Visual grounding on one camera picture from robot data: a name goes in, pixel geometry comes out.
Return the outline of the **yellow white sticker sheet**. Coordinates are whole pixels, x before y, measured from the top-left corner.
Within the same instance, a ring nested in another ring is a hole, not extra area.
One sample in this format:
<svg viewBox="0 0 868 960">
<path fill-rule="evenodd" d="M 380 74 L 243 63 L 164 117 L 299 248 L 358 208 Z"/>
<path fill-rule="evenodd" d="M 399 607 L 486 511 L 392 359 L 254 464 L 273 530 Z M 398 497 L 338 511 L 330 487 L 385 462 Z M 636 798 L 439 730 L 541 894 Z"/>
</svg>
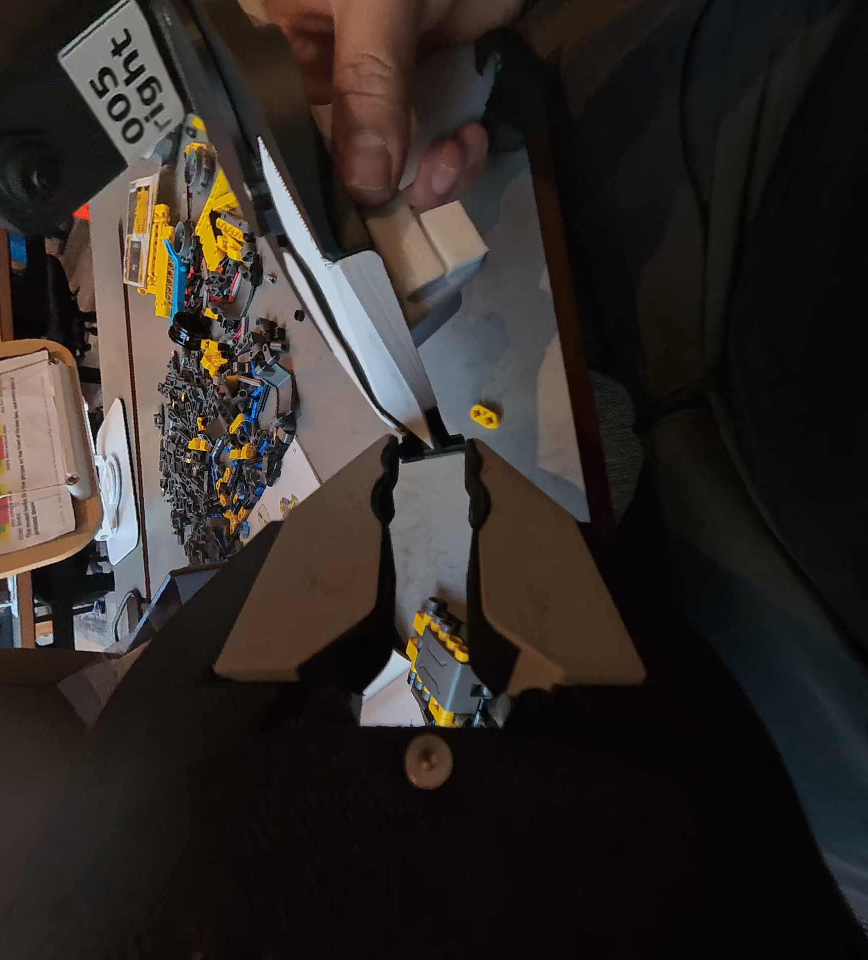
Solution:
<svg viewBox="0 0 868 960">
<path fill-rule="evenodd" d="M 136 178 L 128 185 L 123 222 L 123 281 L 136 289 L 145 286 L 150 260 L 153 214 L 160 174 Z"/>
</svg>

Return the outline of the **white flat base plate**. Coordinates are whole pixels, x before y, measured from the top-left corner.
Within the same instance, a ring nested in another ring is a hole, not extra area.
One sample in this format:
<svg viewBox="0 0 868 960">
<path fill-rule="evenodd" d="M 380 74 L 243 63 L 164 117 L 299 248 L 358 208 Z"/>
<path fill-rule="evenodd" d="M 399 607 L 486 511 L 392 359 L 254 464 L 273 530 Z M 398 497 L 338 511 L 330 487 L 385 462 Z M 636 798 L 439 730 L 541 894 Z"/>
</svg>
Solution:
<svg viewBox="0 0 868 960">
<path fill-rule="evenodd" d="M 94 539 L 117 566 L 138 546 L 140 511 L 128 438 L 128 414 L 120 398 L 111 402 L 97 432 L 93 456 L 102 504 L 102 523 Z"/>
</svg>

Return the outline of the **person's dark clothing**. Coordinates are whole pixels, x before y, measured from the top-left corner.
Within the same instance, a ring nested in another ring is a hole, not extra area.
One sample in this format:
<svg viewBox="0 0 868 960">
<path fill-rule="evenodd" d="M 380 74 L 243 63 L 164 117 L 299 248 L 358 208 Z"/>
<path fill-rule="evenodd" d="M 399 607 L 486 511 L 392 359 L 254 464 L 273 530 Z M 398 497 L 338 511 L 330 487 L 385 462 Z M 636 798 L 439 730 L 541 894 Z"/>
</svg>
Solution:
<svg viewBox="0 0 868 960">
<path fill-rule="evenodd" d="M 529 2 L 588 363 L 632 400 L 684 958 L 868 958 L 868 2 Z"/>
</svg>

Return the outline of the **open instruction booklet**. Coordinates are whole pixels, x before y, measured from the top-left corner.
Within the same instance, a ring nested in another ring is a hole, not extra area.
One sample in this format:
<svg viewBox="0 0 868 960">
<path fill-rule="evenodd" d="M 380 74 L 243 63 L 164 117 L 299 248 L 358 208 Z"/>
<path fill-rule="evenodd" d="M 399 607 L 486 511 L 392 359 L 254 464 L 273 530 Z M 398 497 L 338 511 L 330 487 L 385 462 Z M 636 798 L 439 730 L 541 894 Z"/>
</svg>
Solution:
<svg viewBox="0 0 868 960">
<path fill-rule="evenodd" d="M 258 502 L 241 525 L 239 539 L 249 542 L 271 523 L 284 522 L 288 514 L 300 502 L 316 492 L 321 486 L 306 451 L 294 438 L 280 461 L 280 474 L 272 486 L 265 488 Z"/>
</svg>

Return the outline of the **wooden board with printed sheet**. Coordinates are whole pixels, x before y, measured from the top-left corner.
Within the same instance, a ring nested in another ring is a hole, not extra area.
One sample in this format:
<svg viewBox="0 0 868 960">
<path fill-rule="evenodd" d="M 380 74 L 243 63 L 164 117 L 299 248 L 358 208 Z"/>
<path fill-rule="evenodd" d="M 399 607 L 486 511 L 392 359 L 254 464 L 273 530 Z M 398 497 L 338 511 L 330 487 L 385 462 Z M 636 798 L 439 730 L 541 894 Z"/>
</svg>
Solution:
<svg viewBox="0 0 868 960">
<path fill-rule="evenodd" d="M 0 579 L 73 557 L 101 519 L 73 355 L 48 340 L 0 342 Z"/>
</svg>

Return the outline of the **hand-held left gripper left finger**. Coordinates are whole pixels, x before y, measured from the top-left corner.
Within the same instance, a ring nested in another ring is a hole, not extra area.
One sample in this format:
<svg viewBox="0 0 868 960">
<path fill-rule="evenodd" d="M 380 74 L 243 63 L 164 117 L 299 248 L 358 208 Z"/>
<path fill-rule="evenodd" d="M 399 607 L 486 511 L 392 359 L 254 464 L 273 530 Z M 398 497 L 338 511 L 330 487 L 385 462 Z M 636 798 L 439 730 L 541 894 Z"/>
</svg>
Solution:
<svg viewBox="0 0 868 960">
<path fill-rule="evenodd" d="M 363 693 L 395 643 L 397 438 L 376 441 L 282 523 L 215 662 L 227 680 Z"/>
</svg>

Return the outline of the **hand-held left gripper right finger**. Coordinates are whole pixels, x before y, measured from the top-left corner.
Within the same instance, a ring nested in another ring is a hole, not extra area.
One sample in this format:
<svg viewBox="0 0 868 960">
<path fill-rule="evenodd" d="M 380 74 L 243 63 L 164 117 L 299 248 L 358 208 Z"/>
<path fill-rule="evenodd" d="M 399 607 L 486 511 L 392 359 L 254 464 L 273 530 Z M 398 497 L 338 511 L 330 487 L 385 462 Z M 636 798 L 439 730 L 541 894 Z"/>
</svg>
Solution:
<svg viewBox="0 0 868 960">
<path fill-rule="evenodd" d="M 486 687 L 641 685 L 646 668 L 573 515 L 476 439 L 464 484 L 467 645 Z"/>
</svg>

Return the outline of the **person's right hand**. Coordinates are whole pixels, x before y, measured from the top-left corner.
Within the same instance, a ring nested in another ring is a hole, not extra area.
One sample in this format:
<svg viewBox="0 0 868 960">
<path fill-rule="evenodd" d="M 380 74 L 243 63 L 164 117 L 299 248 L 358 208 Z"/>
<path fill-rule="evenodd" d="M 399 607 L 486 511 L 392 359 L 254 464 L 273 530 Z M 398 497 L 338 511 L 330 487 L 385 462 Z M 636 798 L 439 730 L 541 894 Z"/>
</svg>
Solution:
<svg viewBox="0 0 868 960">
<path fill-rule="evenodd" d="M 523 13 L 520 1 L 242 2 L 290 43 L 309 100 L 332 108 L 331 150 L 356 203 L 400 190 L 412 138 L 418 53 L 475 42 Z"/>
</svg>

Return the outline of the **dark blue box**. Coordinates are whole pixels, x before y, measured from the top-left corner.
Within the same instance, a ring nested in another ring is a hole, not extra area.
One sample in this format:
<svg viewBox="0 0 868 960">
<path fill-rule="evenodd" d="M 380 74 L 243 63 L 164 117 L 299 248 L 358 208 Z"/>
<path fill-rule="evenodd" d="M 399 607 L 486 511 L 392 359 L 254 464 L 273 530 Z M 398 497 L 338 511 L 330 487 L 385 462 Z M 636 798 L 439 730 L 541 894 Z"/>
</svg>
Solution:
<svg viewBox="0 0 868 960">
<path fill-rule="evenodd" d="M 221 569 L 222 562 L 188 566 L 169 572 L 161 586 L 146 599 L 137 591 L 128 594 L 123 604 L 129 630 L 114 630 L 114 642 L 104 650 L 107 659 L 118 660 L 151 642 L 159 631 Z"/>
</svg>

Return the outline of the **blue curved beam brick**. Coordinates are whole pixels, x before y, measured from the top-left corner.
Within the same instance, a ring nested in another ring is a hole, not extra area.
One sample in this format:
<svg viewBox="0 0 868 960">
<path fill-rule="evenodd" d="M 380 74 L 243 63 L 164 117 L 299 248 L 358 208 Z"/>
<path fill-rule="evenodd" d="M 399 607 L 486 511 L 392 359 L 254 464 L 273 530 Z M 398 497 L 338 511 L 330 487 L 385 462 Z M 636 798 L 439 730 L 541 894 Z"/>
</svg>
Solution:
<svg viewBox="0 0 868 960">
<path fill-rule="evenodd" d="M 192 261 L 192 234 L 188 223 L 179 221 L 173 226 L 171 236 L 162 241 L 166 255 L 165 297 L 167 319 L 172 320 L 185 308 L 188 273 Z"/>
</svg>

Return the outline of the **grey wheel rim brick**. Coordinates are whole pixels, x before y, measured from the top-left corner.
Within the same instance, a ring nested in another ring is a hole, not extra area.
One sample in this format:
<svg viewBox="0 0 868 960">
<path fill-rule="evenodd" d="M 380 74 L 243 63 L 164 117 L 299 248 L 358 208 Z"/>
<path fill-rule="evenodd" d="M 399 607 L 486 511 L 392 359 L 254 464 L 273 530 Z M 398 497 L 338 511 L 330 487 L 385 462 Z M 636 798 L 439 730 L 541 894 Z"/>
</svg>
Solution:
<svg viewBox="0 0 868 960">
<path fill-rule="evenodd" d="M 192 142 L 185 146 L 183 175 L 187 189 L 199 195 L 207 194 L 216 176 L 216 160 L 212 147 L 201 142 Z"/>
</svg>

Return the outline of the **pile of yellow beam bricks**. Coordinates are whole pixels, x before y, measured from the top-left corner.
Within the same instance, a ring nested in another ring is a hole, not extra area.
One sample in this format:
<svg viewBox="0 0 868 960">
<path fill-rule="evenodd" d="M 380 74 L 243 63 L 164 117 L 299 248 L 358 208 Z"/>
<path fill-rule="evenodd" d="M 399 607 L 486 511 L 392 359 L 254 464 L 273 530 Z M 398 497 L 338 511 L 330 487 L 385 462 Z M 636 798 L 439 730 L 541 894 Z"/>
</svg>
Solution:
<svg viewBox="0 0 868 960">
<path fill-rule="evenodd" d="M 185 146 L 180 154 L 182 162 Z M 216 176 L 207 194 L 199 195 L 187 189 L 183 176 L 184 217 L 173 214 L 170 205 L 160 197 L 160 177 L 153 214 L 146 284 L 140 289 L 128 286 L 124 281 L 123 284 L 140 296 L 152 298 L 154 314 L 170 321 L 166 316 L 167 258 L 162 241 L 171 236 L 177 222 L 187 222 L 192 234 L 193 249 L 183 311 L 209 318 L 212 325 L 229 326 L 233 321 L 227 310 L 236 305 L 243 287 L 255 288 L 262 278 L 263 269 L 258 264 L 255 234 L 243 216 L 237 197 L 218 162 L 215 149 L 212 149 L 216 160 Z"/>
</svg>

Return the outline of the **black axle pin brick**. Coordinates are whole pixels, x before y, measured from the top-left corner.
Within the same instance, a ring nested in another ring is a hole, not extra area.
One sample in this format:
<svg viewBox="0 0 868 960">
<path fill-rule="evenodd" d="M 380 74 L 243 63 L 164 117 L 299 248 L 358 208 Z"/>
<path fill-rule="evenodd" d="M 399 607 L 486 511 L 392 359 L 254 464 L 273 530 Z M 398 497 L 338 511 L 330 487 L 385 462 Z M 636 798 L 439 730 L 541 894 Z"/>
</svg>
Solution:
<svg viewBox="0 0 868 960">
<path fill-rule="evenodd" d="M 403 463 L 420 462 L 464 449 L 466 438 L 448 431 L 437 405 L 424 411 L 427 438 L 408 431 L 398 446 L 398 456 Z"/>
</svg>

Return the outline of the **pile of dark grey bricks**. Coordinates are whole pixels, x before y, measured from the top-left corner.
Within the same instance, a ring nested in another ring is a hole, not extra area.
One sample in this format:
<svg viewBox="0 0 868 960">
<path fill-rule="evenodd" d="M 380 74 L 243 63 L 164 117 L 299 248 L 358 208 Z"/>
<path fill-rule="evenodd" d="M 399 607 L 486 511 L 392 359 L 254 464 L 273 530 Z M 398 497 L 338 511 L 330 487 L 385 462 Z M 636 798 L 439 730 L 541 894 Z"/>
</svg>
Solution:
<svg viewBox="0 0 868 960">
<path fill-rule="evenodd" d="M 242 318 L 201 351 L 175 346 L 157 390 L 160 492 L 188 563 L 203 566 L 240 551 L 241 525 L 296 437 L 299 406 L 288 331 L 274 319 Z M 293 403 L 254 373 L 278 363 L 294 376 Z"/>
</svg>

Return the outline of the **yellow grey brick assembly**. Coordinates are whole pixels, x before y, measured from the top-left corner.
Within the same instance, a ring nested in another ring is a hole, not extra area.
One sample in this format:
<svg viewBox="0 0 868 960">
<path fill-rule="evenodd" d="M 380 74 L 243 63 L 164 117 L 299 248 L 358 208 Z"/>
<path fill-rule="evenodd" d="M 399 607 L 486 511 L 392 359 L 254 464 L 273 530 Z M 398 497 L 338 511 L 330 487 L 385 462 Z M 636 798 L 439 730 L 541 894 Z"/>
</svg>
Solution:
<svg viewBox="0 0 868 960">
<path fill-rule="evenodd" d="M 429 726 L 500 729 L 511 710 L 507 694 L 493 694 L 472 668 L 466 624 L 440 597 L 416 612 L 406 645 L 408 685 Z"/>
</svg>

